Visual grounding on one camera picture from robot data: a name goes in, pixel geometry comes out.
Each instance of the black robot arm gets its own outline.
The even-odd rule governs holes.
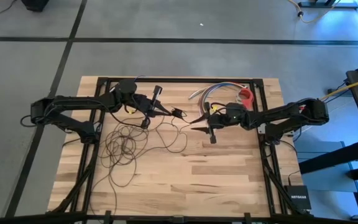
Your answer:
[[[264,133],[267,143],[278,144],[284,133],[296,131],[304,125],[322,125],[329,121],[325,103],[320,100],[307,98],[289,103],[285,106],[273,108],[267,111],[249,111],[238,103],[228,103],[226,106],[209,114],[209,103],[205,104],[208,111],[203,119],[207,120],[207,128],[193,128],[211,135],[211,143],[216,142],[213,129],[221,129],[227,126],[238,125],[246,130],[260,128],[259,133]],[[286,119],[278,124],[271,123]]]
[[[77,121],[62,114],[67,110],[102,110],[115,113],[122,106],[130,106],[144,114],[145,119],[140,128],[147,129],[150,119],[155,116],[171,116],[159,100],[162,88],[155,86],[153,98],[136,94],[137,86],[134,80],[121,80],[109,93],[96,97],[67,97],[56,96],[43,98],[31,104],[31,122],[34,124],[53,124],[62,130],[72,130],[78,133],[82,143],[94,143],[99,140],[98,132],[90,121]]]

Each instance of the black box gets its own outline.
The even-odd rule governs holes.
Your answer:
[[[290,196],[292,202],[302,210],[310,210],[310,199],[308,194],[308,188],[304,185],[297,186],[285,186],[288,195]]]

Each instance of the red object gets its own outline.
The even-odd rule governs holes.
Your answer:
[[[247,108],[247,110],[252,110],[254,94],[248,88],[242,88],[239,92],[239,96],[243,96],[245,98],[241,98],[241,103],[245,106],[245,108]]]

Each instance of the wooden tabletop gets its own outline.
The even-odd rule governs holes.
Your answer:
[[[82,77],[78,96],[93,96],[98,77]],[[137,93],[152,97],[156,83],[137,83]],[[163,88],[159,100],[166,108],[180,108],[187,113],[186,120],[192,121],[200,116],[197,106],[198,97],[188,100],[196,90],[209,86],[210,83],[160,83]],[[276,78],[265,78],[265,94],[268,108],[283,105],[280,84]],[[224,87],[214,91],[210,102],[228,103],[235,100],[237,89]],[[72,117],[86,121],[89,111],[74,111]],[[119,119],[136,118],[141,114],[128,114],[120,110],[114,115]],[[152,118],[149,129],[162,122],[162,117]],[[104,119],[102,140],[117,126],[117,121],[110,115]],[[173,124],[179,128],[187,124],[174,119]],[[191,130],[194,127],[205,126],[203,122],[183,128],[183,133],[169,148],[163,147],[163,142],[156,131],[151,131],[145,148],[159,147],[148,151],[136,160],[135,176],[127,187],[114,186],[117,195],[115,203],[114,191],[108,178],[95,187],[91,196],[89,214],[104,215],[105,210],[114,211],[116,215],[184,215],[202,217],[243,217],[249,212],[252,217],[269,217],[267,196],[262,173],[257,131],[246,131],[239,126],[232,126],[216,131],[216,144],[210,144],[209,136],[205,133]],[[166,144],[170,144],[176,136],[175,128],[170,124],[159,126]],[[76,134],[67,134],[66,140],[78,138]],[[292,144],[292,138],[283,137]],[[99,155],[105,145],[101,145]],[[48,210],[52,210],[66,197],[74,186],[76,173],[83,145],[77,141],[67,144],[62,150],[59,167]],[[277,147],[278,163],[283,183],[287,184],[288,175],[299,170],[294,150],[286,144]],[[108,158],[98,158],[93,185],[109,174],[107,168],[101,165]],[[132,177],[135,163],[127,166],[117,166],[112,177],[119,185],[126,184]],[[299,173],[291,175],[293,185],[302,184]],[[276,210],[279,212],[277,191],[273,186],[273,196]],[[78,209],[81,209],[84,190],[81,191]]]

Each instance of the concrete floor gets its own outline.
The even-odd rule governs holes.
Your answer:
[[[0,15],[0,36],[68,37],[80,2],[50,0],[44,12],[34,13],[18,1]],[[9,4],[0,0],[0,10]],[[308,19],[324,9],[305,12]],[[334,10],[303,24],[286,0],[92,0],[77,37],[358,40],[358,13]],[[0,42],[0,216],[34,131],[19,119],[47,95],[64,48],[64,42]],[[83,75],[276,77],[291,102],[325,95],[356,68],[355,45],[74,43],[57,93],[75,95]],[[330,123],[305,130],[302,138],[358,141],[352,99],[338,98],[329,110]],[[357,128],[347,128],[349,123]],[[17,215],[45,212],[63,140],[59,129],[45,129]]]

